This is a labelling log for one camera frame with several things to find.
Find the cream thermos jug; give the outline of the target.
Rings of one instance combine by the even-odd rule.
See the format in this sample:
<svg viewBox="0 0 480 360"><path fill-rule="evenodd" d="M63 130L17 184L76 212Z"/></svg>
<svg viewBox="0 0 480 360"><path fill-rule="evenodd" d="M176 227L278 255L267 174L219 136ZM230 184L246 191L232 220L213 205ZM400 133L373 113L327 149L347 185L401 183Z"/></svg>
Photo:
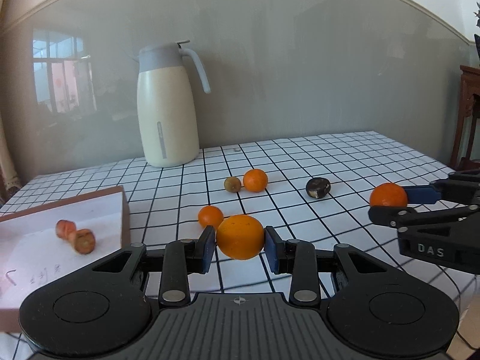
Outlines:
<svg viewBox="0 0 480 360"><path fill-rule="evenodd" d="M211 86L198 54L183 47L185 43L139 51L137 116L145 160L153 167L187 164L199 154L194 97L184 57L193 61L206 94Z"/></svg>

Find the small orange fruit in box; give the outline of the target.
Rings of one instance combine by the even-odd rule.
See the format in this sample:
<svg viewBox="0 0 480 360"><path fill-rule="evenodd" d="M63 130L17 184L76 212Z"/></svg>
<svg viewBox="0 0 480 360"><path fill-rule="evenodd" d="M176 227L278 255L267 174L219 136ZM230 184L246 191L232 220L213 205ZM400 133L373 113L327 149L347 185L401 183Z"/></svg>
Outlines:
<svg viewBox="0 0 480 360"><path fill-rule="evenodd" d="M67 240L69 235L77 231L77 226L74 222L61 219L55 225L55 233L58 238Z"/></svg>

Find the small orange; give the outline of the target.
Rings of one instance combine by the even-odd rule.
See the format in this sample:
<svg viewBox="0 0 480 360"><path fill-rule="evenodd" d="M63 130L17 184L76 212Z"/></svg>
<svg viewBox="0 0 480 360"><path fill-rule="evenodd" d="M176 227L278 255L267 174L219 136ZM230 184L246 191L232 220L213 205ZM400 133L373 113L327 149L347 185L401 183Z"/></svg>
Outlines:
<svg viewBox="0 0 480 360"><path fill-rule="evenodd" d="M198 213L198 222L203 227L212 226L217 229L224 220L223 212L216 206L206 205Z"/></svg>

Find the peeled orange piece in box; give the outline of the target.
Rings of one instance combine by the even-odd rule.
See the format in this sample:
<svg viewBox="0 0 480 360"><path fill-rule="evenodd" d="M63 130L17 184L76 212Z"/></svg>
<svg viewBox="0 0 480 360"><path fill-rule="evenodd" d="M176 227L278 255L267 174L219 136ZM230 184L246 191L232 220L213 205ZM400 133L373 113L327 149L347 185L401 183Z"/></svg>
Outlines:
<svg viewBox="0 0 480 360"><path fill-rule="evenodd" d="M94 251L96 245L95 234L87 228L72 233L69 241L73 249L79 254L90 254Z"/></svg>

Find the beige curtain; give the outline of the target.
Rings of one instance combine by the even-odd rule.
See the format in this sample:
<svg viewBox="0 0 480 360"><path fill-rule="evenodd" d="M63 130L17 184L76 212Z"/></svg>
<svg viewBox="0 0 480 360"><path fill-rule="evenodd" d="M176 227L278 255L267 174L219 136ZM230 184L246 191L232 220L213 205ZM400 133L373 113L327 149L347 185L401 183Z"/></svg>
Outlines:
<svg viewBox="0 0 480 360"><path fill-rule="evenodd" d="M1 203L4 204L22 188L22 184L7 147L2 119L0 119L0 167Z"/></svg>

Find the black hex key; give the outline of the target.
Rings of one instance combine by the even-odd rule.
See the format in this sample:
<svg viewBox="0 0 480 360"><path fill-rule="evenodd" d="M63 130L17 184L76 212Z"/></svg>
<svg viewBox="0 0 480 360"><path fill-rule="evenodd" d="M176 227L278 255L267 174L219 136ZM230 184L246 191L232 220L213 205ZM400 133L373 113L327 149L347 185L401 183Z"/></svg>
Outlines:
<svg viewBox="0 0 480 360"><path fill-rule="evenodd" d="M16 269L12 269L12 270L9 270L5 273L5 277L7 278L7 280L10 282L11 285L13 286L16 286L17 283L15 281L15 274L16 274L17 270Z"/></svg>

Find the small brown longan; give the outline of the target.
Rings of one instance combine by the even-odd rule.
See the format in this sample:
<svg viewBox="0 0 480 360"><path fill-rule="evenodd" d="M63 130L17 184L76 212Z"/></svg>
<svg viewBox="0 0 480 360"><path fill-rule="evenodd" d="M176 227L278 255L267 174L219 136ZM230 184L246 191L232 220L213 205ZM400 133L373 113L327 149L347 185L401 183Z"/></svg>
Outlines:
<svg viewBox="0 0 480 360"><path fill-rule="evenodd" d="M227 177L224 180L224 189L229 193L238 193L242 188L242 183L239 178L235 176Z"/></svg>

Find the dark chestnut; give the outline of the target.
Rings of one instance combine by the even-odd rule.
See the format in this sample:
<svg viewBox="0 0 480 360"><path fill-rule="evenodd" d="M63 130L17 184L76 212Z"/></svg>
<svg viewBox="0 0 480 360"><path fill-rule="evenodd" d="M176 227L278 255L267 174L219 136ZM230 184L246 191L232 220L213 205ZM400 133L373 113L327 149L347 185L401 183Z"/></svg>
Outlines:
<svg viewBox="0 0 480 360"><path fill-rule="evenodd" d="M324 177L313 177L306 183L305 189L309 197L322 199L331 190L331 183Z"/></svg>

